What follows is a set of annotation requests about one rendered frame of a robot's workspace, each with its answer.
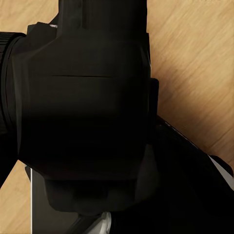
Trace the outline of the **digital camera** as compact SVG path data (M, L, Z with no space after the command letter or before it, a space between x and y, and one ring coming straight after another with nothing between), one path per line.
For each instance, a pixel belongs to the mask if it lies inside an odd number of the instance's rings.
M146 27L147 0L58 0L51 22L0 32L0 135L17 131L55 211L135 203L159 90Z

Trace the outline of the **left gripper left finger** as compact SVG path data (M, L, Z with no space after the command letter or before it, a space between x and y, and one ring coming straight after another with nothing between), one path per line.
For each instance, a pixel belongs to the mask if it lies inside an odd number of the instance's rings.
M17 131L0 135L0 188L18 160Z

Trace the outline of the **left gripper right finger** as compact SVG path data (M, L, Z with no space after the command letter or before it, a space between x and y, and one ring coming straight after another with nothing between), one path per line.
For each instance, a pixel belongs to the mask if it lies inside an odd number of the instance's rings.
M172 135L152 148L173 234L234 234L234 191Z

